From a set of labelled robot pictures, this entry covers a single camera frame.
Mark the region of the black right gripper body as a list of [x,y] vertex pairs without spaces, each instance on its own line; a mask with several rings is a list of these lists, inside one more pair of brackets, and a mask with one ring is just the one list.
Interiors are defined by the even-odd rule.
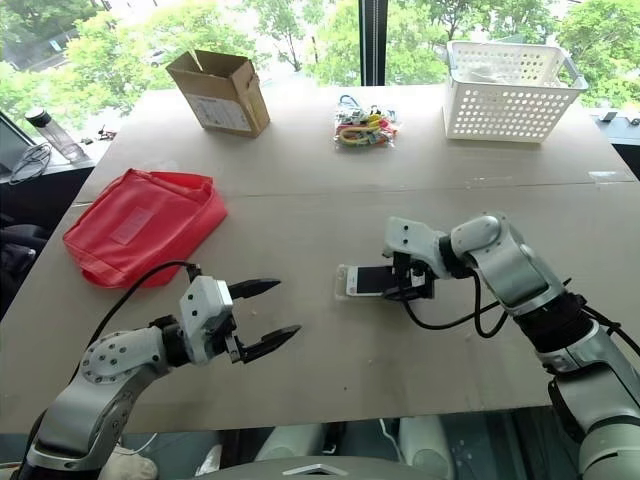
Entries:
[[426,262],[413,259],[406,254],[406,278],[397,280],[395,276],[396,286],[414,287],[416,289],[416,299],[432,299],[434,296],[434,283],[436,275]]

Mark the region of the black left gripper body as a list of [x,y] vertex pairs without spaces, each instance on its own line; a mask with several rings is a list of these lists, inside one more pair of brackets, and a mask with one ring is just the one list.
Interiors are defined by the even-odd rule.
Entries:
[[237,324],[231,311],[214,317],[206,331],[206,354],[209,360],[227,354],[232,363],[244,358],[244,347],[236,335]]

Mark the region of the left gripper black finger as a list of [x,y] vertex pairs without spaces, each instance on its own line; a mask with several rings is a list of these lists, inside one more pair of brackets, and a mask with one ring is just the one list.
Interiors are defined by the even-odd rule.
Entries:
[[232,300],[248,299],[261,295],[280,283],[280,280],[274,278],[249,279],[229,285],[228,291]]
[[300,325],[280,328],[262,336],[257,343],[249,346],[239,342],[240,360],[243,363],[250,363],[272,353],[290,340],[300,329]]

